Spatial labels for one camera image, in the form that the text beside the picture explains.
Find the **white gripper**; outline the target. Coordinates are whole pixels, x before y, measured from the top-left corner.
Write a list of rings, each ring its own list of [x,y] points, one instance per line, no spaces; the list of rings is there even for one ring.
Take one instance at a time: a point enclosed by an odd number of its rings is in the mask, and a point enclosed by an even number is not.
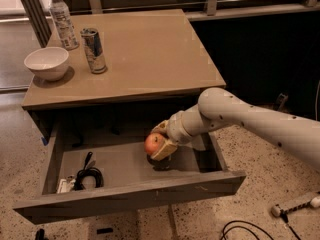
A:
[[[172,155],[178,148],[177,145],[184,145],[191,141],[191,135],[185,130],[182,122],[183,112],[179,111],[172,115],[169,120],[163,120],[157,124],[152,130],[152,133],[166,135],[169,139],[164,139],[158,149],[151,155],[151,158],[156,161],[161,161]]]

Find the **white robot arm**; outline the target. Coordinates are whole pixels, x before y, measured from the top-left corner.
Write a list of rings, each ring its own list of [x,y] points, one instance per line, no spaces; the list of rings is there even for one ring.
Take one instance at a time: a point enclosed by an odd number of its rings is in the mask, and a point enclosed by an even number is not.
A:
[[[164,140],[151,158],[161,161],[194,137],[229,125],[243,127],[320,171],[320,122],[250,105],[220,88],[203,91],[196,105],[152,129]]]

